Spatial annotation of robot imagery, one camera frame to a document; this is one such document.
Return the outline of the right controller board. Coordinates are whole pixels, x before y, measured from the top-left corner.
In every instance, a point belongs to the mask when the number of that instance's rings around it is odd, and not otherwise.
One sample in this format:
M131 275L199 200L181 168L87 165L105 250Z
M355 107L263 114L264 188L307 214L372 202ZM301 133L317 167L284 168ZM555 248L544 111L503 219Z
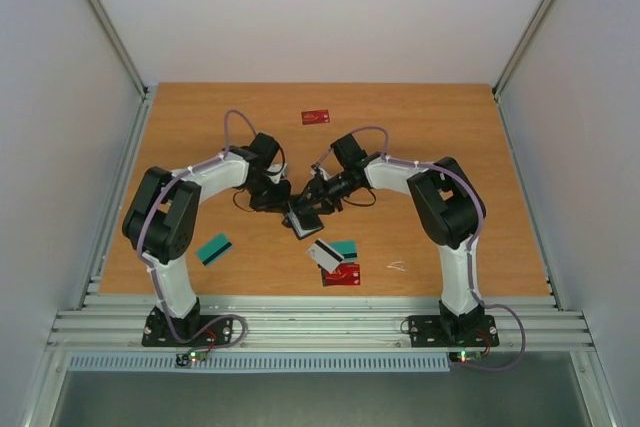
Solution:
M486 354L484 352L480 352L480 351L467 351L467 350L462 350L462 351L457 351L457 352L450 352L449 353L449 360L453 363L461 363L461 364L466 364L466 363L470 363L470 362L477 362L480 361L482 359L484 359L486 357Z

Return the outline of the left rear aluminium post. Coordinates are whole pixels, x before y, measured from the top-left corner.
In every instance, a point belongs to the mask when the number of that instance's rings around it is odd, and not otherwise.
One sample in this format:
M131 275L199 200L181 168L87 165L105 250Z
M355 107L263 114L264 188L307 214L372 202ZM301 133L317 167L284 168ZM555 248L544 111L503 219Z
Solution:
M113 48L116 56L118 57L120 63L122 64L126 74L128 75L132 85L134 86L136 92L139 96L144 99L148 92L148 87L145 85L145 82L142 80L142 76L140 75L137 67L133 59L131 58L127 48L124 45L120 35L118 34L116 27L110 18L102 0L85 0L87 5L89 6L91 12L96 18L100 28L104 32L109 41L111 47Z

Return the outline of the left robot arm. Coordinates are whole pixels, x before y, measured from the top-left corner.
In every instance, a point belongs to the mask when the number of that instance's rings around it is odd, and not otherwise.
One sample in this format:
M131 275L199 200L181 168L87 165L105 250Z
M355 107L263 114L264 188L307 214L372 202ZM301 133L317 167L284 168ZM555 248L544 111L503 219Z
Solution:
M283 155L275 138L258 133L249 145L231 146L194 166L175 171L152 167L143 175L122 231L147 266L165 331L177 344L192 344L202 329L185 257L200 204L235 189L249 194L253 212L285 213L291 193L286 163L272 165Z

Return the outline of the aluminium front rail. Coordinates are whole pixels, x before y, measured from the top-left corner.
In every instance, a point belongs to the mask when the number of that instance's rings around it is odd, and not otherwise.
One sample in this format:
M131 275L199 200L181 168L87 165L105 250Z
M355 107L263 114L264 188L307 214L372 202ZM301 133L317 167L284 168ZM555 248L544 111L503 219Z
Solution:
M591 351L584 315L561 310L549 297L504 299L513 315L492 311L501 352ZM410 315L438 311L434 297L204 296L206 314L236 314L249 329L239 347L250 351L406 351L401 330ZM81 308L56 314L47 344L58 349L138 350L152 308L146 295L90 294Z

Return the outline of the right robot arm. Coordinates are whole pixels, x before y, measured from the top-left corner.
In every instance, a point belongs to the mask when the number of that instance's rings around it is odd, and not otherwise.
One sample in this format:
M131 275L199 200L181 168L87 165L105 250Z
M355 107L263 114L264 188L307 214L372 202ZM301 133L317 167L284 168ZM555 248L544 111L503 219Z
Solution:
M330 177L320 163L302 193L290 201L287 219L298 236L320 227L321 215L343 209L359 189L389 190L411 197L427 237L438 246L443 290L439 330L449 345L473 336L485 318L477 290L477 244L486 209L457 161L434 163L402 160L385 152L367 154L353 133L329 149L342 171Z

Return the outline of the large teal card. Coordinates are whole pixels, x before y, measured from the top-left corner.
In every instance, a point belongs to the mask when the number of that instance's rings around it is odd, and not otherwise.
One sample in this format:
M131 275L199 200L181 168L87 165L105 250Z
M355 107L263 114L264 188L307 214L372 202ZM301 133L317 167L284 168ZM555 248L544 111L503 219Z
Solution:
M343 257L344 262L355 262L358 259L354 240L335 241L330 242L329 245Z

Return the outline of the aluminium post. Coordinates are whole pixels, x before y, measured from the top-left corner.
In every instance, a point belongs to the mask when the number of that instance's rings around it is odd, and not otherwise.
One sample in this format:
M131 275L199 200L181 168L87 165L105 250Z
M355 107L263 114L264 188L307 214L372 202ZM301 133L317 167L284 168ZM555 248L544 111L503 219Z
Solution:
M502 94L507 88L517 67L523 60L525 54L529 50L540 29L544 25L556 2L557 0L540 0L538 2L529 22L520 35L511 55L509 56L506 65L502 69L500 75L498 76L495 84L492 87L493 97L496 102L500 101Z
M100 28L104 32L109 41L111 47L113 48L116 56L118 57L120 63L122 64L126 74L128 75L132 85L134 86L136 92L139 96L144 99L148 92L148 87L145 85L145 82L142 80L142 76L140 75L137 67L133 59L131 58L127 48L124 45L120 35L118 34L116 27L110 18L102 0L85 0L87 5L89 6L91 12L96 18Z

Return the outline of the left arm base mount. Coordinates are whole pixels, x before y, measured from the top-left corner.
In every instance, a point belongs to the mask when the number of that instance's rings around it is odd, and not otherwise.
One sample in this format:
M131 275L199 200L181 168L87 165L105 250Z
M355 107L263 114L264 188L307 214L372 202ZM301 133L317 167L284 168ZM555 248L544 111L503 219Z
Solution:
M230 316L206 315L200 301L184 318L170 317L173 327L160 307L154 307L143 328L143 347L209 347L225 346L231 342L237 322Z

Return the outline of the red card in pile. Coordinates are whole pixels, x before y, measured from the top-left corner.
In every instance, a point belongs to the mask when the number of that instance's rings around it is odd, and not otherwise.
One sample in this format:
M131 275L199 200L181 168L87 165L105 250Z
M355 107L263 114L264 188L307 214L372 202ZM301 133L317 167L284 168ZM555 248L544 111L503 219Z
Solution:
M333 272L322 269L321 279L325 287L359 286L361 284L360 265L357 263L343 263Z

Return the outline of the controller board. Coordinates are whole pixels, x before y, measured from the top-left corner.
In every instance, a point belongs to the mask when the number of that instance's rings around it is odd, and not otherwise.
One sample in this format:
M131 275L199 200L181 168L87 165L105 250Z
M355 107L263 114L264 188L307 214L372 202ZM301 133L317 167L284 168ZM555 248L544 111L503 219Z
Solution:
M480 352L480 351L467 351L467 350L462 350L462 351L457 351L457 352L450 352L449 353L449 360L453 363L461 363L461 364L466 364L466 363L470 363L470 362L477 362L480 361L482 359L484 359L486 357L486 354L484 352Z
M208 353L204 351L189 351L186 353L177 353L175 355L174 365L176 368L192 368L196 364L204 362L208 359Z

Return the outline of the right rear aluminium post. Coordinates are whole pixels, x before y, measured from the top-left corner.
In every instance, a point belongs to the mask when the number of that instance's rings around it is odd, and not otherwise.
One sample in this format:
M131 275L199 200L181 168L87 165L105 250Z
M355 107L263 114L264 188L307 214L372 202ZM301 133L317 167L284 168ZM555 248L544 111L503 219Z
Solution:
M502 69L500 75L498 76L495 84L492 87L493 97L496 102L500 101L502 94L507 88L517 67L523 60L525 54L529 50L540 29L544 25L556 2L557 0L540 0L538 2L529 22L520 35L511 55L509 56L506 65Z

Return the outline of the black leather card holder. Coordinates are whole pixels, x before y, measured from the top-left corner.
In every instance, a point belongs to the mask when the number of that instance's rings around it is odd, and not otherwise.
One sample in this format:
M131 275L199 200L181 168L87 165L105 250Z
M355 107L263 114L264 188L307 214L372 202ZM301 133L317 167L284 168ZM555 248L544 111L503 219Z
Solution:
M292 201L287 203L282 225L290 229L298 240L308 238L324 229L324 224L317 214L297 213Z

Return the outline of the left controller board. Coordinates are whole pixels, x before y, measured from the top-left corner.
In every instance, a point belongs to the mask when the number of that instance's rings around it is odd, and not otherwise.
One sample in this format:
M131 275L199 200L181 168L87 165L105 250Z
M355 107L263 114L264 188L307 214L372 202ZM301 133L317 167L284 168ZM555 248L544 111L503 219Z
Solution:
M208 359L208 353L204 351L189 351L186 353L177 353L175 355L174 365L176 368L192 368L196 364L204 362Z

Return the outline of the lone red card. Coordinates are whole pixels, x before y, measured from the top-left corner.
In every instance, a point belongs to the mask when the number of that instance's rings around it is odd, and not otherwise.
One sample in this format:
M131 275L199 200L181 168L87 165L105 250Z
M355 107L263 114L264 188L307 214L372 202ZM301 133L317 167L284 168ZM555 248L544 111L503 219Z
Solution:
M301 122L303 125L327 124L330 122L330 114L327 109L302 111Z

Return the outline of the teal card far left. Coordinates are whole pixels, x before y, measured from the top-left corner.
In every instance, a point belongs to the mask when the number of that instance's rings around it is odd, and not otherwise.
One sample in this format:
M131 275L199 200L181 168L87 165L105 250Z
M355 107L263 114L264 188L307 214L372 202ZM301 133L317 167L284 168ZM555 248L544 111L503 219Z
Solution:
M232 248L229 238L220 233L196 251L196 256L203 266L210 266Z

